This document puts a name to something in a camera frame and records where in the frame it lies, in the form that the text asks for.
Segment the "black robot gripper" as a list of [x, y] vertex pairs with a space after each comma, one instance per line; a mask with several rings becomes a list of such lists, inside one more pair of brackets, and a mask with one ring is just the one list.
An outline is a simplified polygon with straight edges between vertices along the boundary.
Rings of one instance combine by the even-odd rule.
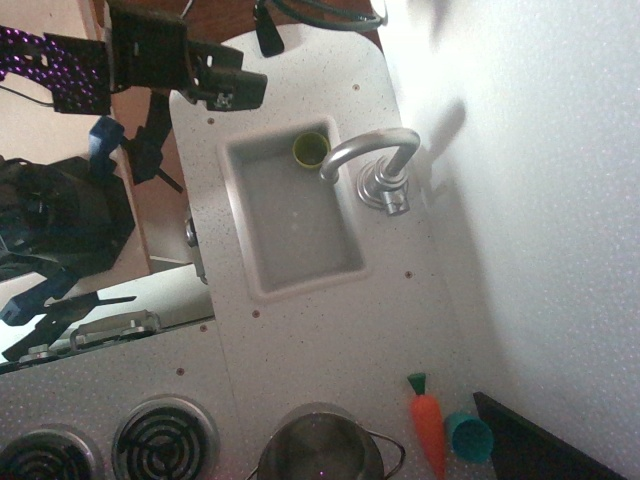
[[[241, 51], [189, 39], [186, 22], [175, 14], [107, 1], [105, 41], [114, 93], [131, 87], [187, 89], [187, 101], [203, 102], [208, 111], [254, 110], [264, 101], [266, 75], [235, 70], [242, 67]], [[168, 95], [152, 91], [146, 123], [132, 139], [121, 141], [135, 185], [160, 178], [183, 192], [162, 169], [162, 148], [172, 129]]]

